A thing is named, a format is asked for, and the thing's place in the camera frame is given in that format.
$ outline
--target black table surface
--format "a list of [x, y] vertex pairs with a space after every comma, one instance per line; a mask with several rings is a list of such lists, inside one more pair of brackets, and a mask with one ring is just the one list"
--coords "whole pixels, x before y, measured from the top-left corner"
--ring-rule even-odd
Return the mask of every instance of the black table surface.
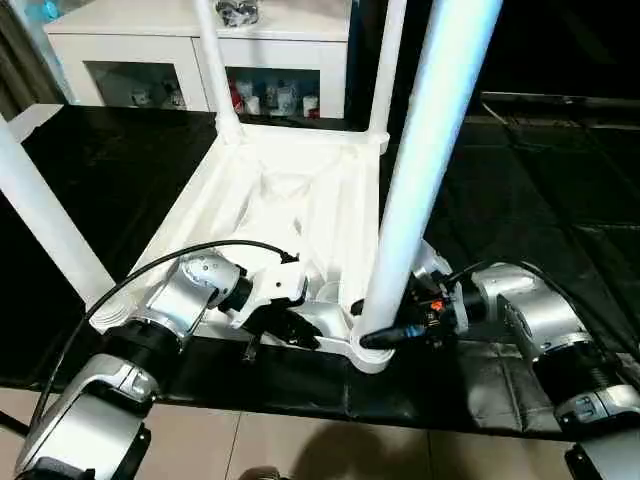
[[[246, 119], [253, 122], [265, 120]], [[342, 121], [280, 121], [348, 129]], [[640, 133], [467, 122], [426, 238], [454, 268], [509, 255], [573, 288], [621, 331], [640, 330]], [[215, 138], [210, 114], [65, 106], [24, 141], [117, 279], [126, 275]], [[381, 158], [384, 201], [396, 148]], [[2, 197], [0, 385], [39, 389], [83, 304]], [[99, 344], [89, 327], [62, 388]], [[562, 438], [551, 406], [500, 325], [438, 352], [397, 352], [365, 375], [329, 354], [195, 338], [162, 401], [458, 431]]]

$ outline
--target white pole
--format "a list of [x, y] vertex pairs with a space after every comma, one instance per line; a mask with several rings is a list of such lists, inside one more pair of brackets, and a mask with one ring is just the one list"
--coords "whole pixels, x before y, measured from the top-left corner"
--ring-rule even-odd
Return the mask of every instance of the white pole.
[[387, 121], [389, 120], [391, 95], [393, 94], [393, 82], [396, 77], [406, 7], [407, 0], [389, 0], [387, 4], [380, 60], [378, 60], [378, 74], [376, 76], [375, 90], [373, 91], [371, 116], [369, 117], [368, 132], [374, 136], [387, 135]]
[[218, 135], [221, 135], [226, 143], [238, 143], [242, 137], [242, 127], [231, 101], [227, 72], [222, 61], [220, 42], [213, 21], [215, 11], [210, 0], [194, 0], [194, 7], [200, 24], [200, 38], [218, 112], [216, 117]]
[[393, 352], [365, 350], [360, 337], [395, 320], [501, 4], [434, 0], [364, 310], [351, 336], [361, 360], [379, 369]]
[[87, 305], [114, 286], [27, 152], [0, 115], [0, 189]]

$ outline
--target silver robot arm segment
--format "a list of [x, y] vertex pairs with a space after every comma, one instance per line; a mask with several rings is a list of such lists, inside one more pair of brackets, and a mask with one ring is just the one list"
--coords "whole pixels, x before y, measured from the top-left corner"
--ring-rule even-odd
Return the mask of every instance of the silver robot arm segment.
[[167, 372], [207, 309], [243, 309], [245, 274], [214, 250], [177, 260], [29, 433], [18, 478], [133, 478], [151, 437], [143, 419]]
[[574, 478], [640, 478], [640, 394], [571, 305], [518, 266], [496, 264], [471, 280], [488, 319], [513, 332], [563, 431], [580, 439], [565, 456]]

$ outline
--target black wire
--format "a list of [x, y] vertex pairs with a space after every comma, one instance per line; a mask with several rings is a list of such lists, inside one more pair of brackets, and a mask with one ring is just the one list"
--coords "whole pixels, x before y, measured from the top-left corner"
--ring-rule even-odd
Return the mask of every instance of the black wire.
[[[624, 353], [628, 353], [638, 364], [640, 364], [640, 352], [633, 342], [629, 341], [627, 337], [620, 334], [620, 332], [618, 332], [618, 330], [616, 330], [604, 318], [604, 316], [602, 316], [595, 308], [593, 308], [593, 306], [584, 298], [571, 291], [569, 288], [560, 285], [544, 271], [530, 263], [508, 257], [494, 258], [492, 260], [481, 260], [477, 263], [465, 267], [459, 272], [448, 275], [445, 279], [445, 284], [454, 285], [462, 277], [465, 277], [473, 272], [477, 272], [478, 270], [489, 268], [496, 263], [508, 263], [511, 265], [515, 265], [540, 277], [542, 281], [544, 281], [544, 283], [546, 283], [551, 289], [555, 290], [560, 296], [562, 296], [562, 298], [569, 304], [573, 311], [576, 312], [578, 317], [583, 321], [583, 323], [586, 324], [591, 336], [598, 343], [598, 345], [603, 348], [604, 352], [607, 352], [608, 349], [606, 348], [603, 339], [598, 335], [596, 325], [604, 328], [607, 334], [609, 334], [616, 341], [616, 343], [618, 343], [618, 345], [622, 347]], [[581, 312], [586, 312], [588, 315], [581, 315]], [[627, 379], [627, 381], [629, 381], [629, 376], [627, 374], [625, 374], [625, 378]], [[638, 381], [638, 379], [635, 379], [635, 381], [632, 381], [630, 383], [632, 383], [633, 386], [638, 391], [640, 391], [640, 382]]]
[[85, 313], [85, 315], [80, 319], [78, 324], [73, 329], [73, 332], [71, 332], [71, 335], [69, 336], [69, 338], [67, 339], [67, 342], [62, 348], [62, 351], [58, 356], [58, 360], [56, 361], [56, 364], [53, 367], [51, 374], [49, 375], [49, 378], [47, 380], [45, 387], [42, 389], [40, 398], [38, 398], [38, 403], [36, 404], [36, 408], [33, 410], [33, 415], [31, 416], [31, 422], [29, 423], [29, 428], [34, 429], [38, 424], [38, 422], [40, 422], [40, 420], [42, 419], [42, 414], [47, 405], [47, 400], [49, 399], [51, 390], [53, 389], [53, 384], [55, 382], [56, 375], [60, 370], [60, 366], [62, 365], [62, 362], [64, 361], [65, 356], [71, 349], [71, 346], [73, 345], [73, 342], [75, 341], [76, 337], [82, 330], [82, 327], [100, 309], [100, 307], [102, 307], [105, 303], [107, 303], [111, 299], [111, 297], [113, 297], [116, 293], [122, 290], [126, 285], [128, 285], [129, 283], [134, 281], [136, 278], [140, 277], [141, 275], [144, 275], [149, 270], [157, 267], [162, 263], [165, 263], [169, 260], [173, 260], [175, 258], [178, 258], [182, 255], [186, 255], [188, 253], [197, 252], [198, 250], [204, 250], [205, 248], [225, 247], [230, 245], [246, 245], [251, 247], [264, 248], [265, 250], [270, 250], [280, 255], [280, 258], [282, 259], [282, 263], [289, 263], [297, 260], [297, 257], [294, 257], [293, 255], [285, 252], [284, 250], [263, 242], [255, 242], [253, 240], [216, 240], [213, 242], [200, 243], [197, 245], [192, 245], [190, 247], [182, 248], [180, 250], [176, 250], [175, 252], [172, 252], [160, 258], [157, 258], [152, 262], [149, 262], [148, 264], [144, 265], [143, 267], [140, 267], [136, 271], [130, 273], [129, 275], [127, 275], [127, 277], [124, 280], [114, 285], [113, 288], [111, 288], [107, 293], [105, 293], [102, 297], [100, 297], [100, 299], [96, 303], [94, 303], [89, 310], [87, 310], [87, 313]]
[[22, 423], [16, 418], [13, 418], [11, 415], [7, 415], [2, 411], [0, 411], [0, 426], [4, 427], [10, 432], [15, 433], [16, 435], [21, 436], [22, 438], [26, 437], [29, 433], [28, 425]]

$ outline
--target white floor tile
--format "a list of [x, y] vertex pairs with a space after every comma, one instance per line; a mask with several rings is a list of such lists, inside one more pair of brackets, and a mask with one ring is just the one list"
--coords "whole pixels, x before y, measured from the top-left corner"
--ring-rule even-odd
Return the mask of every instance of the white floor tile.
[[242, 414], [227, 480], [276, 467], [295, 480], [429, 479], [425, 431]]
[[224, 479], [239, 415], [156, 405], [145, 421], [151, 446], [136, 480]]
[[[28, 423], [38, 394], [24, 390], [0, 389], [0, 410]], [[13, 468], [22, 448], [22, 438], [0, 429], [0, 480], [13, 480]]]
[[571, 480], [569, 443], [431, 432], [434, 480]]

